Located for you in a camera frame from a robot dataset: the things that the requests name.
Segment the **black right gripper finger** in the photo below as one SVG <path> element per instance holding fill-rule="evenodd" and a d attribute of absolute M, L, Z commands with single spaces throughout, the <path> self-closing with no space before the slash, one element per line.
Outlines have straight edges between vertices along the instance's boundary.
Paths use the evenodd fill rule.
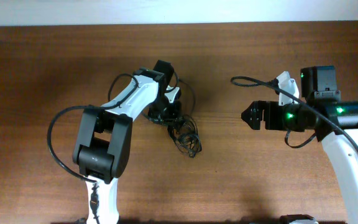
<path fill-rule="evenodd" d="M 259 101 L 253 101 L 242 114 L 258 114 L 259 113 Z"/>
<path fill-rule="evenodd" d="M 258 114 L 241 114 L 241 119 L 253 130 L 260 130 L 260 116 Z"/>

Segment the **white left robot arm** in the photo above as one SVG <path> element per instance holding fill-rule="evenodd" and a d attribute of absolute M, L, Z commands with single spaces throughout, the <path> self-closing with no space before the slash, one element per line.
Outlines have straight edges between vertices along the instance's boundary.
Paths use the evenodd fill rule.
<path fill-rule="evenodd" d="M 157 124 L 178 121 L 181 105 L 178 87 L 169 83 L 175 70 L 158 60 L 154 68 L 140 68 L 114 99 L 96 109 L 83 111 L 73 162 L 88 191 L 87 218 L 80 223 L 117 223 L 117 182 L 123 174 L 131 149 L 132 127 L 144 109 Z"/>

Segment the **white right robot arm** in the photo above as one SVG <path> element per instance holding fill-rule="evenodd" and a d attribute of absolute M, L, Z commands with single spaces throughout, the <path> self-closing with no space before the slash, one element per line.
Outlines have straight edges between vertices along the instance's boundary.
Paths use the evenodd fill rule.
<path fill-rule="evenodd" d="M 348 223 L 358 223 L 358 101 L 343 101 L 334 66 L 302 68 L 297 85 L 287 71 L 271 81 L 233 77 L 236 86 L 266 86 L 278 101 L 253 101 L 241 118 L 251 129 L 314 133 L 300 146 L 316 139 L 334 169 L 347 210 Z"/>

